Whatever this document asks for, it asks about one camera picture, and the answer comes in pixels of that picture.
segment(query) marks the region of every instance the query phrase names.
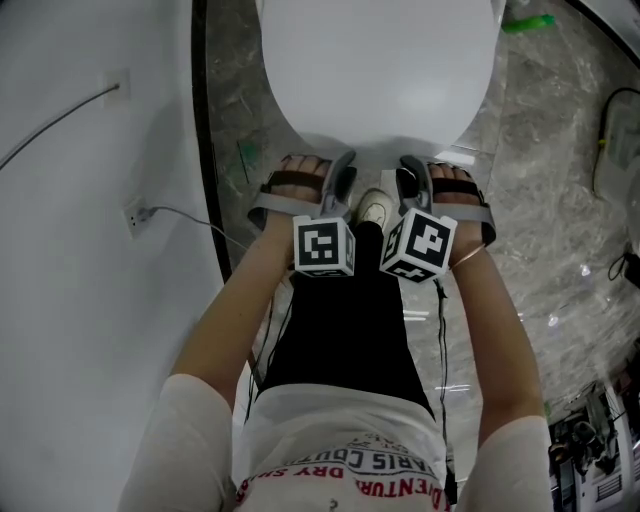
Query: gray marble floor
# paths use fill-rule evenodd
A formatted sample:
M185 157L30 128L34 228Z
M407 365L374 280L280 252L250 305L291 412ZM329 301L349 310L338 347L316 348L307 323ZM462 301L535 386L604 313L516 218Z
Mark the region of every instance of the gray marble floor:
M451 151L474 159L467 168L487 191L499 233L491 252L538 357L551 415L558 417L582 386L621 360L640 332L640 292L607 278L624 247L624 220L591 194L604 102L618 87L638 87L640 73L561 0L532 0L513 14L543 13L556 17L554 27L501 35L487 97ZM258 185L283 155L309 148L269 92L253 0L210 3L207 44L224 226L250 243L256 231L245 215ZM360 169L356 197L371 186L397 199L393 171ZM235 265L241 254L229 249ZM453 281L445 279L445 286L449 384L469 386L446 401L464 475L481 399L462 305ZM402 292L407 310L426 312L425 321L407 322L407 332L425 391L439 409L435 290L403 283ZM289 297L290 290L278 292L276 327Z

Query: wall outlet plate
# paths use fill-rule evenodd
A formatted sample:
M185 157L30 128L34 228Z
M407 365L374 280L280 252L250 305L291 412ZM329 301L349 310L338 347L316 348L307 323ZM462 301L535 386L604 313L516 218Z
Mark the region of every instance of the wall outlet plate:
M102 97L103 108L116 107L131 100L131 73L128 69L106 71L101 75L101 87L108 89L112 85L120 87Z
M138 238L150 224L150 219L141 213L145 209L147 209L147 203L144 198L140 196L134 197L122 209L122 215L124 216L132 240Z

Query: white wall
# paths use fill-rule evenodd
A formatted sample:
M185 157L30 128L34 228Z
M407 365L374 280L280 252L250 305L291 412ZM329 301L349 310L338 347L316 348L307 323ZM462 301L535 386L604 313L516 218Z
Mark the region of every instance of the white wall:
M129 68L0 172L0 509L112 512L154 397L221 286L211 234L158 213L130 240L121 206L206 218L188 0L6 0L0 158Z

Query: shoe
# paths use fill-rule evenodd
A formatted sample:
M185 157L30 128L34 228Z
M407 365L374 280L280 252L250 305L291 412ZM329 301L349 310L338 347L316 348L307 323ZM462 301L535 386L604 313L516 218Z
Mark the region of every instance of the shoe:
M384 231L391 218L392 210L391 198L382 190L371 188L365 192L358 205L356 226L363 222L375 222Z

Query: green object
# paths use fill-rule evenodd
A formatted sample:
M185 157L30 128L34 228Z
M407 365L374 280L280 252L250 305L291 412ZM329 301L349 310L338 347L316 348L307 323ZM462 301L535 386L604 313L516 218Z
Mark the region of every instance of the green object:
M524 32L525 30L550 27L551 25L555 25L555 23L556 19L553 16L545 14L543 16L534 16L533 18L503 23L502 30L507 34L515 34L517 32Z

